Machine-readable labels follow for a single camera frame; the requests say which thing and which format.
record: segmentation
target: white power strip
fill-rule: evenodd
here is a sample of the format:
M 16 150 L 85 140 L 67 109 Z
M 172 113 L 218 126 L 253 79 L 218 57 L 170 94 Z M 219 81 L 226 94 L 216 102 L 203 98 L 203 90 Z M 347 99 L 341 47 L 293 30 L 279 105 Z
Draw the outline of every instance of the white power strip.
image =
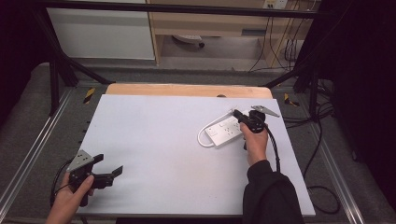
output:
M 242 134 L 236 117 L 227 118 L 207 127 L 205 132 L 217 147 Z

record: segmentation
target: electrical outlet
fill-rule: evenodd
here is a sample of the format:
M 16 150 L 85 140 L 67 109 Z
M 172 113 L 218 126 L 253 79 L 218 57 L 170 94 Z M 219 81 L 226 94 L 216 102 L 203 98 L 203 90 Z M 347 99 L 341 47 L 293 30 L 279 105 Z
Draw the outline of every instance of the electrical outlet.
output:
M 262 8 L 274 9 L 276 0 L 265 0 Z
M 248 115 L 248 111 L 243 111 L 242 113 Z M 217 147 L 242 134 L 236 117 L 224 119 L 206 128 L 205 132 Z
M 288 0 L 276 0 L 274 9 L 285 9 Z

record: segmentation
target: white table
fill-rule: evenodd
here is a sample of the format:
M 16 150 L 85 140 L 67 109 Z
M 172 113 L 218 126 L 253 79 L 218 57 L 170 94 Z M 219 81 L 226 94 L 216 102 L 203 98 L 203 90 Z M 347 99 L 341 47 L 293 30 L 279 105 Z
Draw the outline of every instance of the white table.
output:
M 241 138 L 219 148 L 201 147 L 196 135 L 230 108 L 264 105 L 280 114 L 276 100 L 192 96 L 103 95 L 81 148 L 105 154 L 96 174 L 123 165 L 113 187 L 96 190 L 78 214 L 108 217 L 227 217 L 242 215 L 248 162 Z M 304 216 L 314 216 L 282 118 L 267 116 L 281 171 L 296 188 Z M 208 143 L 205 134 L 203 141 Z M 275 170 L 271 144 L 267 157 Z

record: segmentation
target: hand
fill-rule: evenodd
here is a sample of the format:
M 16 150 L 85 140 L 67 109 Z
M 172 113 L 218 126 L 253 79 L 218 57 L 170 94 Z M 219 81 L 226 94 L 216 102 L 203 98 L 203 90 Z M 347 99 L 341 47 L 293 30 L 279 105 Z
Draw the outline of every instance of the hand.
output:
M 240 128 L 247 141 L 247 162 L 251 166 L 258 161 L 267 160 L 268 132 L 264 129 L 260 133 L 253 133 L 245 123 L 240 123 Z
M 69 175 L 70 173 L 64 175 L 61 186 L 66 186 L 69 183 Z M 93 175 L 90 175 L 82 182 L 75 193 L 73 193 L 69 187 L 60 189 L 56 195 L 55 203 L 49 212 L 46 223 L 70 223 L 85 193 L 89 191 L 90 195 L 93 194 L 93 191 L 90 190 L 92 183 Z

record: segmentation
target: black sleeve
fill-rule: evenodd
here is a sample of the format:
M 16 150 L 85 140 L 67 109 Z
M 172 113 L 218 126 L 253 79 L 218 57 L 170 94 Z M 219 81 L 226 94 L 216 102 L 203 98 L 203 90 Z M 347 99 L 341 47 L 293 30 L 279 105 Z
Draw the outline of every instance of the black sleeve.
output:
M 269 161 L 258 161 L 247 171 L 243 223 L 304 223 L 290 180 L 273 172 Z

